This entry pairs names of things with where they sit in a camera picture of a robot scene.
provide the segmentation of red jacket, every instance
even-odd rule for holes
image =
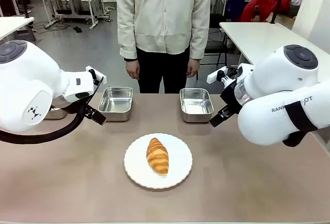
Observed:
[[[270,13],[276,10],[278,0],[251,0],[244,8],[241,22],[251,22],[255,17],[255,6],[259,7],[260,21],[265,21]],[[291,0],[282,0],[279,11],[287,11],[290,8]]]

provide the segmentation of bread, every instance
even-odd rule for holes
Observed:
[[[155,172],[162,176],[167,175],[169,172],[169,154],[158,139],[153,138],[150,141],[146,158]]]

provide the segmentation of shirt sleeve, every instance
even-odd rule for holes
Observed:
[[[136,59],[134,37],[135,0],[117,0],[118,43],[120,55],[126,59]]]
[[[194,0],[190,58],[202,59],[208,38],[211,0]]]

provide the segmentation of black chair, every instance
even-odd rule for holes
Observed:
[[[210,15],[210,26],[209,28],[220,28],[219,23],[220,22],[226,22],[226,19],[223,15],[212,13]],[[219,55],[217,63],[202,63],[201,66],[204,65],[217,65],[220,64],[220,58],[222,54],[225,54],[225,61],[221,64],[227,65],[227,53],[228,48],[226,46],[227,43],[227,35],[225,34],[222,41],[213,41],[208,39],[206,48],[205,48],[205,55],[204,56],[213,56],[213,55]]]

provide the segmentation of white pillar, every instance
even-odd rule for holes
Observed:
[[[330,53],[330,0],[303,0],[292,31]]]

